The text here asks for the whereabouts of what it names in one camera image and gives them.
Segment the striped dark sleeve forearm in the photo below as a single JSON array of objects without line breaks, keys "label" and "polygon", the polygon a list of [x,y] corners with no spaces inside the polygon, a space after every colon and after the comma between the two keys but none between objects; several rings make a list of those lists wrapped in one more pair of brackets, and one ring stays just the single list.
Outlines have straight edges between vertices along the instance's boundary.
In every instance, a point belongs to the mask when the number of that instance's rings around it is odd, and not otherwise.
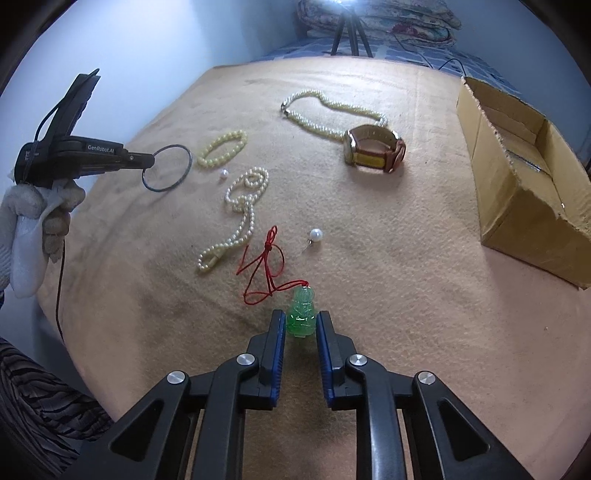
[{"label": "striped dark sleeve forearm", "polygon": [[1,477],[57,479],[113,425],[102,406],[1,341]]}]

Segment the white gloved left hand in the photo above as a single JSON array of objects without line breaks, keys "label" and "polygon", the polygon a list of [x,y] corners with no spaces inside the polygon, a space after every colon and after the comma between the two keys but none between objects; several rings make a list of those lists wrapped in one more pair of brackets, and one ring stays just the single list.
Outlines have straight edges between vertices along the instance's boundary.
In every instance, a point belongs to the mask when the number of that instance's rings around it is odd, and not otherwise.
[{"label": "white gloved left hand", "polygon": [[42,285],[50,261],[62,257],[71,213],[85,199],[72,180],[51,189],[21,183],[1,202],[1,289],[17,298],[32,297]]}]

